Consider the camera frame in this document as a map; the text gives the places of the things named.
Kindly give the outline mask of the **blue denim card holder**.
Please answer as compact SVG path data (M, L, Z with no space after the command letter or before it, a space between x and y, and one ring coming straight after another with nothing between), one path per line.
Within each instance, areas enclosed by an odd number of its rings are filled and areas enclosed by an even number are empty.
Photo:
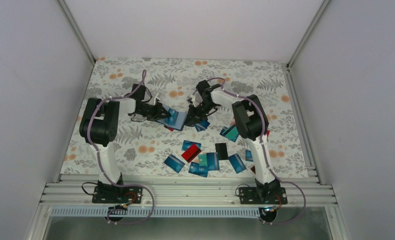
M184 111L176 111L175 109L163 106L165 110L167 110L170 114L170 117L159 119L156 122L163 124L168 128L172 128L174 130L182 131L185 126L185 121L187 118L187 113Z

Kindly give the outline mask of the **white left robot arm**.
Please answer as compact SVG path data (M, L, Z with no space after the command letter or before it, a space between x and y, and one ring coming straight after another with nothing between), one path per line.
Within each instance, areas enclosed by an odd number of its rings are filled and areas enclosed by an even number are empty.
M121 103L126 104L127 115L140 115L147 121L156 122L172 116L157 97L146 101L147 91L147 87L139 83L123 96L105 99L90 97L83 112L79 133L95 152L101 171L98 184L107 186L104 195L113 203L121 201L125 195L122 173L117 166L113 147L118 133Z

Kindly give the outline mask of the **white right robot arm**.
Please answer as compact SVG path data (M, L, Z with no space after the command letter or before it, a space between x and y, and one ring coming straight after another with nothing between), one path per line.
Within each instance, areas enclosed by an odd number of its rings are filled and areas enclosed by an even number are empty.
M280 187L270 169L271 161L268 156L267 131L269 121L264 113L259 98L252 94L240 96L224 89L222 84L210 85L207 80L200 81L196 86L202 101L194 104L193 97L188 99L189 107L184 125L192 127L206 121L211 110L225 107L232 111L235 126L239 135L247 141L255 166L256 197L268 204L276 196Z

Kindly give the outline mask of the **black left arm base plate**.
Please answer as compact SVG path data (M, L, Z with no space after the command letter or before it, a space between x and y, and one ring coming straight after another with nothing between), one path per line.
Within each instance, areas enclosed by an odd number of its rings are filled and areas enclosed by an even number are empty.
M92 203L94 204L140 204L143 188L139 186L116 187L103 184L94 188Z

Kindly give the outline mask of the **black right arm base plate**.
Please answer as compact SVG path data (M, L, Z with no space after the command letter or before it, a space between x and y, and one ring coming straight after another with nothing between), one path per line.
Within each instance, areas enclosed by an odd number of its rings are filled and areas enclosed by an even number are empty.
M256 187L240 186L237 195L242 205L286 205L288 198L284 187L268 194L259 194Z

